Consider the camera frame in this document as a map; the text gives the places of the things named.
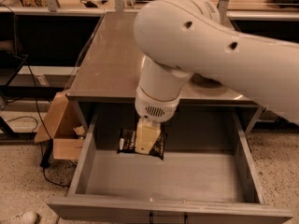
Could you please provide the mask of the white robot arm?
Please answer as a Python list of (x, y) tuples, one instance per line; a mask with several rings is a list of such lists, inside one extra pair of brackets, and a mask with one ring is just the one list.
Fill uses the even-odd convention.
[(298, 44), (227, 28), (208, 0), (148, 3), (135, 17), (134, 38), (145, 55), (135, 97), (136, 152), (151, 152), (194, 74), (299, 124)]

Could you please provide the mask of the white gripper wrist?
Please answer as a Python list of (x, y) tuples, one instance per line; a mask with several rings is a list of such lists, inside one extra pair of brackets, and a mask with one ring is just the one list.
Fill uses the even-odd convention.
[(135, 110), (140, 117), (136, 128), (137, 153), (150, 153), (161, 133), (160, 123), (174, 116), (181, 89), (191, 77), (191, 72), (161, 65), (145, 57), (135, 96)]

